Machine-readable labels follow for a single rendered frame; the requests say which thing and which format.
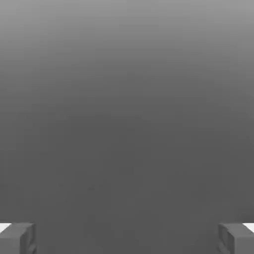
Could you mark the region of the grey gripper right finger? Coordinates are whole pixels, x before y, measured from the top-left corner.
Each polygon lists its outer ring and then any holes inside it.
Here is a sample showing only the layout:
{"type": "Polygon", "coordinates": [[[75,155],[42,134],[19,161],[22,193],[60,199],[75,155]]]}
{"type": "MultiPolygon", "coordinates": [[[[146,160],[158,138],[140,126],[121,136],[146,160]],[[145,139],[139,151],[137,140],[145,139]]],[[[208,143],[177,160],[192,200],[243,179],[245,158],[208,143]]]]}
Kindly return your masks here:
{"type": "Polygon", "coordinates": [[[220,223],[218,254],[254,254],[254,223],[220,223]]]}

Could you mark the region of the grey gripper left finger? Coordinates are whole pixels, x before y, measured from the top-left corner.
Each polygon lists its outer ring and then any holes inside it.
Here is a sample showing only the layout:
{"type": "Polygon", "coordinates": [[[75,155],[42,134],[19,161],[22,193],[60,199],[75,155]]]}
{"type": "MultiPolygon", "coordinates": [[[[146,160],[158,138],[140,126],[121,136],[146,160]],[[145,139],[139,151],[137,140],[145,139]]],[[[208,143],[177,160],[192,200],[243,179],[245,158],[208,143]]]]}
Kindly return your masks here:
{"type": "Polygon", "coordinates": [[[36,224],[0,223],[0,254],[37,254],[36,224]]]}

